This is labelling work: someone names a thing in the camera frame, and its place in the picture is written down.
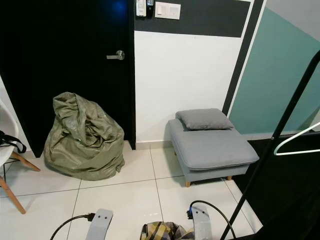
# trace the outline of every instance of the white chair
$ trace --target white chair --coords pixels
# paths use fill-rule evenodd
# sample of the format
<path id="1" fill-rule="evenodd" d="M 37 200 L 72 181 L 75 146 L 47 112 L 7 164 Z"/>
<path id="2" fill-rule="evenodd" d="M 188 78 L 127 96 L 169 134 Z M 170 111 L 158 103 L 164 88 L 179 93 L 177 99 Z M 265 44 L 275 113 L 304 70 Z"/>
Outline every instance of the white chair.
<path id="1" fill-rule="evenodd" d="M 13 136 L 15 138 L 18 137 L 18 125 L 6 108 L 4 103 L 0 100 L 0 130 L 3 131 L 5 134 Z M 2 145 L 0 147 L 0 167 L 5 164 L 5 162 L 10 158 L 13 157 L 14 159 L 19 160 L 23 164 L 27 165 L 28 167 L 32 168 L 33 170 L 39 172 L 40 169 L 33 165 L 31 162 L 27 161 L 24 157 L 20 156 L 19 154 L 14 152 L 14 146 L 9 145 L 5 146 Z M 9 186 L 7 185 L 6 181 L 0 176 L 0 187 L 6 192 L 8 197 L 11 199 L 13 204 L 16 208 L 20 211 L 20 213 L 25 214 L 26 210 L 22 207 L 16 196 L 13 194 Z"/>

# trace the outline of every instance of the chair leg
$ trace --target chair leg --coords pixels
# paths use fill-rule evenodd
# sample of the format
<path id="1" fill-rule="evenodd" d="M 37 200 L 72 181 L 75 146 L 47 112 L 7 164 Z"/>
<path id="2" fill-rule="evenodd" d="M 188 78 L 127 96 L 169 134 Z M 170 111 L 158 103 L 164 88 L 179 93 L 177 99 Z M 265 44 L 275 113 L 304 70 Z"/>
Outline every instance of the chair leg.
<path id="1" fill-rule="evenodd" d="M 22 162 L 23 164 L 27 165 L 29 168 L 40 172 L 40 169 L 37 168 L 35 165 L 33 165 L 31 162 L 27 161 L 24 157 L 20 156 L 18 153 L 16 152 L 12 152 L 11 156 L 15 159 L 18 159 L 20 162 Z"/>
<path id="2" fill-rule="evenodd" d="M 20 204 L 14 193 L 11 191 L 5 180 L 0 176 L 0 186 L 3 188 L 3 190 L 6 192 L 8 197 L 11 199 L 13 204 L 16 206 L 16 208 L 20 211 L 20 213 L 25 214 L 26 210 L 24 207 Z"/>

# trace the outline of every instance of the gray ottoman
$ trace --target gray ottoman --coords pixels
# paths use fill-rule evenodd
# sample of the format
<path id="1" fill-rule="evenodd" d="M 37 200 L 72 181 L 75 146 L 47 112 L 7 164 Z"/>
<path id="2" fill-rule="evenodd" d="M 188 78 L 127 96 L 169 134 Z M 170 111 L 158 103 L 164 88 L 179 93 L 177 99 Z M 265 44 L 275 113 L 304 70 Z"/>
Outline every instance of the gray ottoman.
<path id="1" fill-rule="evenodd" d="M 172 145 L 186 179 L 191 182 L 245 174 L 259 157 L 235 129 L 189 130 L 181 119 L 168 122 Z"/>

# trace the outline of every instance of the light switch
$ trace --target light switch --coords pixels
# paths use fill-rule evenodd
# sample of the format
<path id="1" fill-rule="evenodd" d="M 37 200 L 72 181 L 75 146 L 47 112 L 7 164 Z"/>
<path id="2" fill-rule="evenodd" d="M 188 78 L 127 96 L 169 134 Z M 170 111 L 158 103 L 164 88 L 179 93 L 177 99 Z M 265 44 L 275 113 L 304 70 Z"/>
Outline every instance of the light switch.
<path id="1" fill-rule="evenodd" d="M 167 2 L 155 2 L 155 14 L 156 18 L 162 19 L 180 19 L 181 4 L 173 4 Z"/>

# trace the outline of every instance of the tiled floor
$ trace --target tiled floor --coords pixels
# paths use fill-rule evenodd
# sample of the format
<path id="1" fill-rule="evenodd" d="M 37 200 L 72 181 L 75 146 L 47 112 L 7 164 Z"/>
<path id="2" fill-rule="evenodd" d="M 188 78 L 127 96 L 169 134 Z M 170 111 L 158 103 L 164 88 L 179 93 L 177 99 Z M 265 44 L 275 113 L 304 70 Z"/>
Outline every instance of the tiled floor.
<path id="1" fill-rule="evenodd" d="M 106 239 L 138 240 L 145 223 L 175 222 L 186 230 L 192 228 L 186 211 L 193 200 L 208 201 L 230 218 L 241 197 L 233 180 L 216 179 L 184 187 L 185 179 L 172 148 L 132 151 L 126 142 L 123 154 L 125 166 L 121 172 L 101 181 L 61 175 L 49 170 L 42 158 L 30 160 L 41 172 L 13 163 L 7 170 L 7 183 L 27 213 L 20 214 L 0 189 L 0 239 L 50 239 L 65 220 L 103 208 L 113 211 Z M 217 212 L 208 211 L 213 239 L 218 240 L 226 223 Z M 54 240 L 84 240 L 89 226 L 86 219 L 74 220 Z M 233 224 L 236 236 L 253 234 L 261 227 L 246 202 Z"/>

